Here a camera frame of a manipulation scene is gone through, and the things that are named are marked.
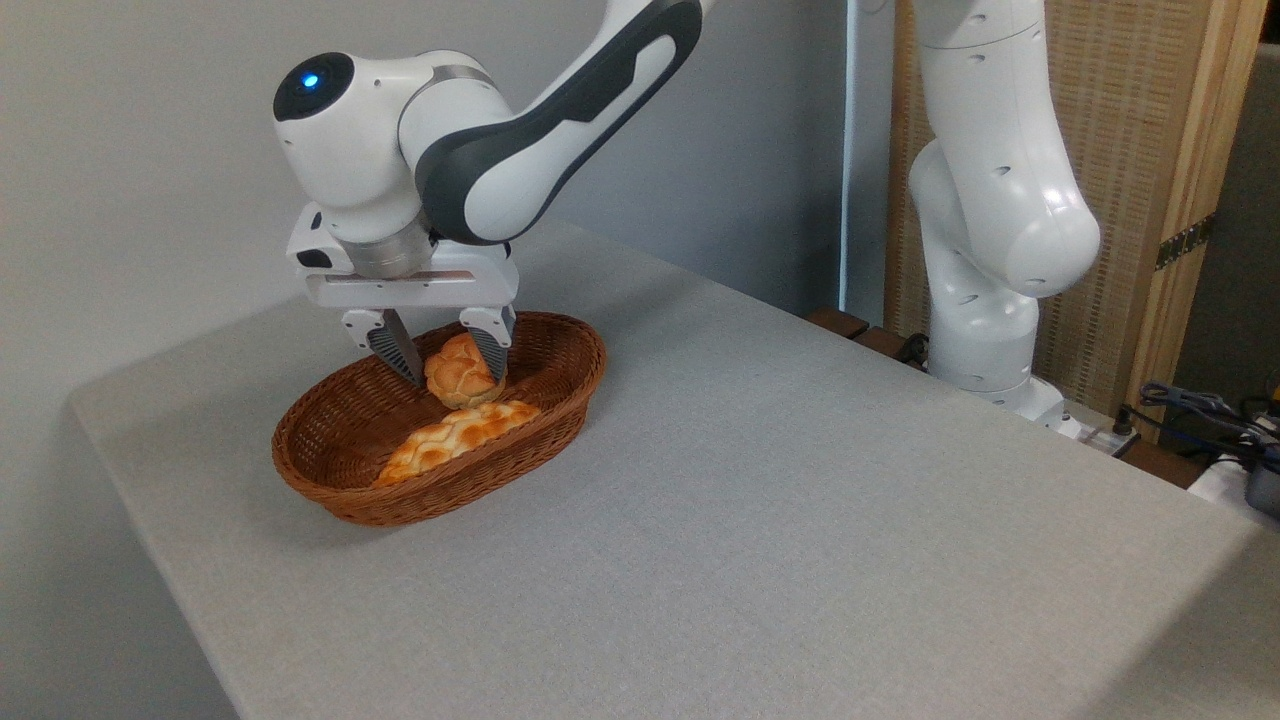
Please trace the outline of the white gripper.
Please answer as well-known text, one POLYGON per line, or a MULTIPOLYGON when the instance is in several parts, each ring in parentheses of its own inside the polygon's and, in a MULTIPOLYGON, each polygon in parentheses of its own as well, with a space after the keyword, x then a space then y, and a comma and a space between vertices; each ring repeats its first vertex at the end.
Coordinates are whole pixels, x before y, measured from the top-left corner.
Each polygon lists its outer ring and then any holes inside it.
POLYGON ((398 307, 466 307, 468 331, 492 379, 506 379, 513 345, 518 270, 504 245, 471 246, 439 240, 417 269, 392 279, 356 272, 346 249, 326 231, 321 209, 303 208, 287 245, 287 256, 308 296, 323 307, 351 309, 342 320, 352 341, 383 360, 410 384, 422 388, 424 360, 398 307))

